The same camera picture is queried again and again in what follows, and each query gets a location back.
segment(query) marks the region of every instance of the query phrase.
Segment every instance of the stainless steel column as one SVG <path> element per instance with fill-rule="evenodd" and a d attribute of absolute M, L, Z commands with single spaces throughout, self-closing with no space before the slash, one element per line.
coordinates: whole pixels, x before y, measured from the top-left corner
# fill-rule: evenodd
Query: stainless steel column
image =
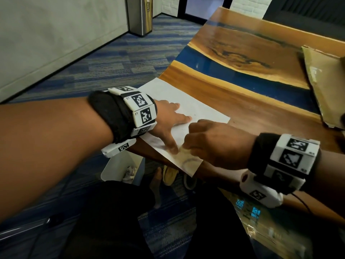
<path fill-rule="evenodd" d="M 127 0 L 129 32 L 145 36 L 152 31 L 153 0 Z"/>

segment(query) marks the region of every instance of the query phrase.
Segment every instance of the pant leg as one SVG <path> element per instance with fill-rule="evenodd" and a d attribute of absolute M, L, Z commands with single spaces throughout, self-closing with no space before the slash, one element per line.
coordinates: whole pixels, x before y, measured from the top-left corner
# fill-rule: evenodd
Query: pant leg
<path fill-rule="evenodd" d="M 218 188 L 196 190 L 196 223 L 185 259 L 256 258 L 234 206 Z"/>
<path fill-rule="evenodd" d="M 148 187 L 102 183 L 68 236 L 60 258 L 153 258 L 137 217 L 154 204 Z"/>

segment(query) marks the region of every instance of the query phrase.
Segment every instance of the striped carpet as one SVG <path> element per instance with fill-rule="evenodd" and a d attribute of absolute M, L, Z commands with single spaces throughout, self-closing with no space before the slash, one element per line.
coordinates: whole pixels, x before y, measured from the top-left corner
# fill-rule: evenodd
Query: striped carpet
<path fill-rule="evenodd" d="M 10 103 L 86 96 L 90 91 L 114 86 L 139 87 L 158 77 L 182 51 L 201 26 L 166 15 L 153 19 L 153 32 L 144 38 L 125 34 L 99 50 L 43 80 Z M 0 232 L 48 218 L 63 222 L 42 226 L 0 242 L 0 258 L 57 258 L 88 194 L 100 183 L 107 159 L 101 153 L 80 165 L 34 205 L 0 225 Z M 146 160 L 143 183 L 160 164 Z M 157 258 L 182 258 L 195 229 L 192 192 L 178 175 L 172 187 L 161 187 L 162 207 L 142 215 L 140 225 Z"/>

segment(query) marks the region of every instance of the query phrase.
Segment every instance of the white sheet of paper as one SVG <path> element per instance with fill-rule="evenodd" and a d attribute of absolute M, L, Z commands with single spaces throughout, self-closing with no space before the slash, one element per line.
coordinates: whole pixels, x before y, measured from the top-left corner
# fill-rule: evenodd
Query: white sheet of paper
<path fill-rule="evenodd" d="M 150 95 L 155 100 L 168 100 L 171 103 L 180 103 L 181 106 L 176 112 L 191 116 L 193 118 L 191 122 L 197 122 L 200 119 L 207 119 L 214 122 L 227 123 L 230 120 L 230 117 L 227 117 L 158 78 L 144 84 L 139 88 L 139 90 Z M 171 134 L 178 147 L 184 143 L 185 136 L 188 134 L 188 126 L 189 124 L 176 125 L 171 130 Z M 190 176 L 195 174 L 196 170 L 202 163 L 202 159 L 192 156 L 186 151 L 179 152 L 177 155 L 170 154 L 165 150 L 163 141 L 149 133 L 144 134 L 141 138 L 166 159 Z"/>

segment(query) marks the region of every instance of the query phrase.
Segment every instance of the live edge wood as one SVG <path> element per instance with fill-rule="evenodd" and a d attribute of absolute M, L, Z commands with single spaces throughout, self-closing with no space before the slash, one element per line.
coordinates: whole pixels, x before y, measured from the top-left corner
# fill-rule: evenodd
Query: live edge wood
<path fill-rule="evenodd" d="M 246 72 L 247 74 L 261 75 L 262 78 L 284 80 L 284 83 L 300 87 L 306 86 L 305 76 L 302 74 L 302 65 L 296 61 L 296 47 L 304 44 L 337 56 L 345 55 L 345 43 L 343 42 L 250 18 L 224 8 L 218 8 L 210 20 L 238 28 L 236 30 L 224 30 L 224 28 L 221 29 L 221 27 L 206 24 L 189 45 L 205 56 L 229 68 L 236 68 L 236 63 L 234 63 L 236 60 L 234 57 L 231 58 L 231 53 L 228 53 L 228 56 L 220 56 L 224 53 L 217 54 L 215 51 L 224 51 L 224 48 L 229 50 L 236 47 L 248 57 L 257 56 L 261 60 L 266 58 L 265 63 L 271 63 L 272 60 L 279 60 L 279 57 L 275 55 L 261 57 L 261 55 L 264 54 L 265 50 L 267 54 L 267 49 L 270 49 L 270 47 L 275 47 L 275 50 L 271 52 L 282 55 L 283 60 L 282 63 L 277 63 L 277 66 L 272 67 L 270 71 L 264 69 L 261 72 L 261 67 L 258 64 L 254 65 L 256 67 L 251 68 L 248 65 L 236 68 L 236 70 Z M 247 34 L 250 31 L 256 31 L 259 34 Z M 228 45 L 232 42 L 232 37 L 236 39 L 236 42 L 232 43 L 233 45 Z M 273 45 L 269 43 L 272 42 L 269 40 L 270 38 L 284 41 L 289 45 Z M 222 40 L 223 46 L 217 45 L 212 48 L 212 44 L 220 40 Z M 255 43 L 253 48 L 251 48 L 250 45 L 257 40 L 259 42 Z M 344 145 L 343 135 L 334 129 L 325 127 L 319 116 L 299 114 L 296 111 L 294 112 L 278 105 L 258 100 L 237 90 L 226 89 L 226 87 L 219 85 L 218 79 L 209 78 L 179 62 L 174 61 L 160 78 L 231 117 L 229 125 L 252 134 L 258 135 L 261 132 L 289 133 L 302 138 L 313 138 L 321 141 L 322 149 L 333 152 L 341 152 L 341 147 Z M 140 138 L 137 139 L 137 143 L 130 147 L 129 150 L 143 157 L 175 167 Z M 241 173 L 241 171 L 216 168 L 204 161 L 197 170 L 196 176 L 226 190 L 238 191 Z M 345 220 L 342 217 L 308 194 L 297 192 L 297 195 L 304 200 L 316 216 L 345 225 Z M 307 211 L 300 201 L 291 195 L 284 197 L 283 205 L 300 211 Z"/>

